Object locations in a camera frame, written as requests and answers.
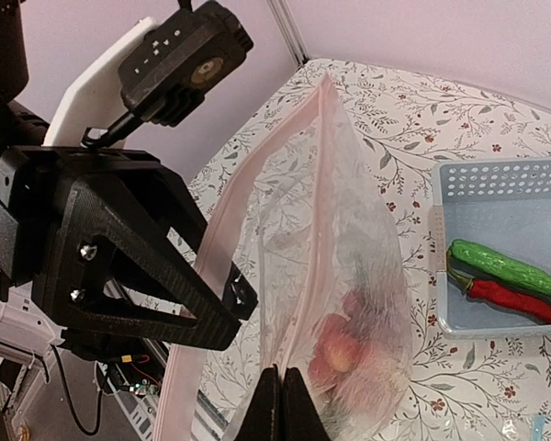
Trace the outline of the red chili pepper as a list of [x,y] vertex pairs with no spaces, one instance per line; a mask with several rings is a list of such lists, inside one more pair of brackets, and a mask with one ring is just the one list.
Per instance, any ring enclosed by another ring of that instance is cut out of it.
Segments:
[[551,324],[551,305],[543,300],[511,291],[495,281],[463,276],[453,269],[448,269],[447,274],[472,300],[484,301]]

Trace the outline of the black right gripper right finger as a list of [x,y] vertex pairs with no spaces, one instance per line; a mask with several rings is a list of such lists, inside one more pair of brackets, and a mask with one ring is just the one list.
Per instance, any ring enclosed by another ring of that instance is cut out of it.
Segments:
[[282,392],[283,439],[331,441],[298,368],[288,368]]

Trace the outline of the floral patterned table mat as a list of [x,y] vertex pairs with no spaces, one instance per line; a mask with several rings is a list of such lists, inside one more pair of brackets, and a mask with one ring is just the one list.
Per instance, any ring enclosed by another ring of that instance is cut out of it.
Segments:
[[551,325],[472,298],[502,254],[551,302],[551,114],[318,59],[189,188],[259,299],[208,354],[196,440],[235,437],[271,364],[334,440],[551,440]]

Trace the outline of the smooth green cucumber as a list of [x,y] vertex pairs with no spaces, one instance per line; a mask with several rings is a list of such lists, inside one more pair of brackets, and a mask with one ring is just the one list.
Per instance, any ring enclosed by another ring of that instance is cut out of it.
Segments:
[[551,275],[536,266],[513,259],[480,243],[463,239],[453,240],[446,255],[509,285],[551,299]]

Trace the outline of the left aluminium frame post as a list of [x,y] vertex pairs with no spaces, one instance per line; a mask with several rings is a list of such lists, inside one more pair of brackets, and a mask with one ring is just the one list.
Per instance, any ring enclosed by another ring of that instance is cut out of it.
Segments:
[[305,65],[310,60],[309,53],[301,38],[288,1],[267,0],[267,4],[293,60],[298,67]]

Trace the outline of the front aluminium rail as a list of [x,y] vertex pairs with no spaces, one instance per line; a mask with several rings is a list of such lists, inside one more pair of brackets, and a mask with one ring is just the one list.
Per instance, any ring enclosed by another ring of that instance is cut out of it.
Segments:
[[167,351],[150,341],[141,348],[148,361],[107,367],[0,339],[0,440],[152,439],[156,396],[122,386],[160,381]]

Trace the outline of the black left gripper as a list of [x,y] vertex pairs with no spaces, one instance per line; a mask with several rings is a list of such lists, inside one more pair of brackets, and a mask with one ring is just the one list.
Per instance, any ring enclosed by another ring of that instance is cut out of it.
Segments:
[[68,332],[226,349],[239,318],[171,244],[207,222],[143,151],[14,146],[0,154],[0,300],[31,298]]

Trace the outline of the clear pink zipper bag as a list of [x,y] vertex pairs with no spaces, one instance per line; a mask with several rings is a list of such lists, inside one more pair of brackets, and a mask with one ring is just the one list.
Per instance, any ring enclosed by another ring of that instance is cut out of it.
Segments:
[[[384,429],[410,383],[410,297],[394,218],[329,76],[249,151],[223,188],[194,268],[221,294],[231,263],[257,294],[259,366],[224,438],[234,440],[272,365],[282,392],[287,369],[299,369],[331,440],[369,440]],[[397,367],[389,395],[363,412],[316,390],[308,376],[322,319],[340,313],[353,288],[373,301],[374,329]],[[283,435],[283,417],[280,428]]]

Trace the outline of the red lychee fruit bunch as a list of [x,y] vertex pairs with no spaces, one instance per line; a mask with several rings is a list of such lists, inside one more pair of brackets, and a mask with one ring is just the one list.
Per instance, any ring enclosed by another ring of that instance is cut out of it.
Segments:
[[353,288],[342,311],[326,315],[308,365],[310,385],[344,408],[363,412],[389,395],[396,360],[374,329],[375,309],[365,291]]

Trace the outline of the clear blue zipper bag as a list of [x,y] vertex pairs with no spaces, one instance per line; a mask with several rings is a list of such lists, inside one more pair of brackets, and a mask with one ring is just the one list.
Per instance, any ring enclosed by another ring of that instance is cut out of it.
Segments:
[[544,414],[517,414],[500,425],[500,439],[506,441],[551,440],[551,429]]

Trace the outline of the light blue plastic basket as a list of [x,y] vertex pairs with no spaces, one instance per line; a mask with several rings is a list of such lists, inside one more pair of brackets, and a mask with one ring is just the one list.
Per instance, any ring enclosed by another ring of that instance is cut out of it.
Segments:
[[551,324],[470,300],[446,273],[455,239],[486,245],[551,275],[551,157],[446,161],[433,168],[437,315],[452,339],[551,335]]

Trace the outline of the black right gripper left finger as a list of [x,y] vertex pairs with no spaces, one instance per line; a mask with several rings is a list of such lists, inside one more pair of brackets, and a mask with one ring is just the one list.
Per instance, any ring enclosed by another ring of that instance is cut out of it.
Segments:
[[282,440],[282,384],[276,365],[265,368],[255,387],[235,441]]

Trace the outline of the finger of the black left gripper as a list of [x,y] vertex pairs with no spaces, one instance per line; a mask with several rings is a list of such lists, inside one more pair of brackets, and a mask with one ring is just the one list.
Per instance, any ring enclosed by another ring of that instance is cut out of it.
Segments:
[[[180,215],[169,221],[169,228],[187,244],[194,254],[198,253],[205,230],[208,226],[204,216],[200,220]],[[226,309],[238,320],[248,321],[257,304],[257,294],[242,274],[241,270],[231,263],[231,270],[224,284],[222,302]]]

